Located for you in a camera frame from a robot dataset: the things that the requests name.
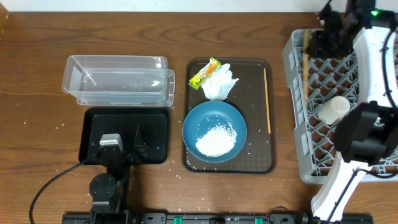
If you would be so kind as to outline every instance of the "white rice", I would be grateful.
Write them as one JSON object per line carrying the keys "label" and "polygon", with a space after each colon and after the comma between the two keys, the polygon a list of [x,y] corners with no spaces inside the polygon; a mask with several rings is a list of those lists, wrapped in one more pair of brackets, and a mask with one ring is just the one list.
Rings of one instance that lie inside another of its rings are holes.
{"label": "white rice", "polygon": [[200,153],[208,157],[217,157],[229,152],[236,142],[236,131],[229,123],[217,125],[208,130],[208,132],[197,139],[196,147]]}

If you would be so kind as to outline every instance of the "white cup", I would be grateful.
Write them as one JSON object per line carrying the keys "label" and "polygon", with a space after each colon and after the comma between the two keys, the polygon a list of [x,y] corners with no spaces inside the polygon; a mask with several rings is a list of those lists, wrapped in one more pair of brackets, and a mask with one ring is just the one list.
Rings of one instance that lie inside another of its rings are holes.
{"label": "white cup", "polygon": [[343,118],[348,111],[349,101],[343,96],[335,96],[322,104],[318,117],[326,124],[333,124],[338,119]]}

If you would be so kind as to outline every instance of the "yellow snack package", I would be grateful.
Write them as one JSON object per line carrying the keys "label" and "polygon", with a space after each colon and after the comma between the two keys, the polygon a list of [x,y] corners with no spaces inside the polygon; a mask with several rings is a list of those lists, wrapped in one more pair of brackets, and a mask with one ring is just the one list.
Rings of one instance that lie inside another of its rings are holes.
{"label": "yellow snack package", "polygon": [[196,75],[189,80],[189,85],[198,90],[199,87],[213,74],[217,68],[221,66],[221,62],[211,57],[210,62],[207,63]]}

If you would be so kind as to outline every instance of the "white napkin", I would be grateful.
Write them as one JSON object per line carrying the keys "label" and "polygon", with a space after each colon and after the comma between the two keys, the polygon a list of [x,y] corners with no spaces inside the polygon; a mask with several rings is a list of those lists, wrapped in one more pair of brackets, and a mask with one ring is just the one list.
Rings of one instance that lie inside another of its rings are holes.
{"label": "white napkin", "polygon": [[239,80],[238,78],[232,79],[232,72],[229,70],[230,66],[228,63],[222,65],[202,84],[201,87],[205,92],[206,98],[217,101],[225,100],[229,91]]}

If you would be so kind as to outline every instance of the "gray dish rack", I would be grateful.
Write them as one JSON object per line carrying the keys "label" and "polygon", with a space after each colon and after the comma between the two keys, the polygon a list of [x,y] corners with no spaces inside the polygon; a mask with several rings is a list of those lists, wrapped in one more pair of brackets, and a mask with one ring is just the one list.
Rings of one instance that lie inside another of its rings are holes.
{"label": "gray dish rack", "polygon": [[[335,156],[333,136],[336,125],[329,126],[318,117],[322,103],[336,95],[346,97],[350,111],[358,105],[359,80],[358,63],[355,53],[341,59],[312,58],[308,63],[308,105],[304,108],[303,95],[303,32],[295,30],[283,49],[286,84],[292,95],[295,128],[294,140],[297,151],[300,178],[307,184],[323,184]],[[394,46],[396,75],[398,75],[398,41]],[[388,158],[382,159],[373,171],[386,174],[398,169],[398,150]],[[362,182],[398,181],[378,179],[365,175]]]}

